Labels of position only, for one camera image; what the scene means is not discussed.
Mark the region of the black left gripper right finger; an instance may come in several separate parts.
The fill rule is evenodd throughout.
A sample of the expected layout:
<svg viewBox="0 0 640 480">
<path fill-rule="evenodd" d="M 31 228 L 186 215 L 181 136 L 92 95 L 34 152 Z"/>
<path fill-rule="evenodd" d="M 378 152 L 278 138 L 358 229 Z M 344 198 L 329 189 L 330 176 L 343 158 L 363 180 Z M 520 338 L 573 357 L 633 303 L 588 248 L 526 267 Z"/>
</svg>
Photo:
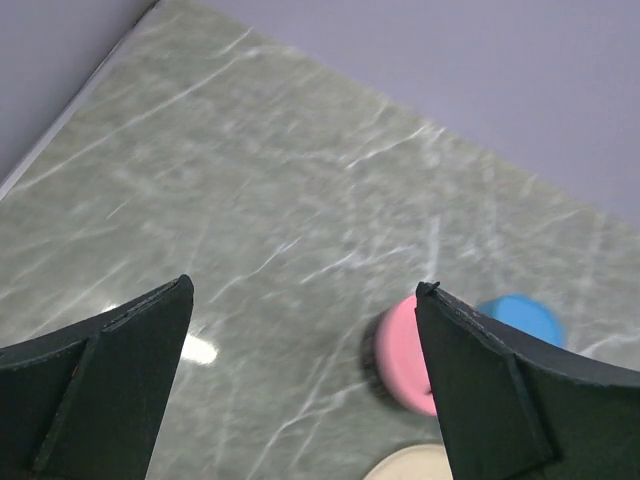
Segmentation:
<svg viewBox="0 0 640 480">
<path fill-rule="evenodd" d="M 436 283 L 415 296 L 454 478 L 638 478 L 637 371 L 539 340 Z"/>
</svg>

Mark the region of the blue lunch box lid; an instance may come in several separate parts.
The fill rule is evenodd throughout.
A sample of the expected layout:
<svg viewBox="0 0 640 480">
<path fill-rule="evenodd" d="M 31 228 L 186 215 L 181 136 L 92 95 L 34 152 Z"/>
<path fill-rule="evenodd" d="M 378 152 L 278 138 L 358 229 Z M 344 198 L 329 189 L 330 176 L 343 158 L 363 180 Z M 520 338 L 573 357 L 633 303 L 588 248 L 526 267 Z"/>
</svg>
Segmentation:
<svg viewBox="0 0 640 480">
<path fill-rule="evenodd" d="M 556 347 L 565 348 L 567 334 L 558 317 L 544 304 L 523 294 L 509 294 L 476 307 L 484 315 Z"/>
</svg>

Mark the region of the pink round lid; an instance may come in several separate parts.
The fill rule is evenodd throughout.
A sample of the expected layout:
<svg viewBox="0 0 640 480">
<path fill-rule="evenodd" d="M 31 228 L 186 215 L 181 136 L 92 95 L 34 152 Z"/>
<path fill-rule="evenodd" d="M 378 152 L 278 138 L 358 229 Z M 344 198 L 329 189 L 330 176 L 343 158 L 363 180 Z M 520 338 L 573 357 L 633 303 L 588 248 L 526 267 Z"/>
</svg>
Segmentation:
<svg viewBox="0 0 640 480">
<path fill-rule="evenodd" d="M 374 334 L 374 358 L 381 381 L 403 407 L 436 417 L 437 410 L 419 338 L 414 295 L 388 310 Z"/>
</svg>

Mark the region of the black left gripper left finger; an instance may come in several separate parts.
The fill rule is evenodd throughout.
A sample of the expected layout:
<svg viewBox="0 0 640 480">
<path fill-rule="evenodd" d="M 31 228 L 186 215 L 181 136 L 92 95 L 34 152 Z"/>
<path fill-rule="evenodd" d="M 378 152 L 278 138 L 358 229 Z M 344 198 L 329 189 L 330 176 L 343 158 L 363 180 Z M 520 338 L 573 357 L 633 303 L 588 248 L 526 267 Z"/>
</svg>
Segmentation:
<svg viewBox="0 0 640 480">
<path fill-rule="evenodd" d="M 2 348 L 2 478 L 145 478 L 193 305 L 182 275 Z"/>
</svg>

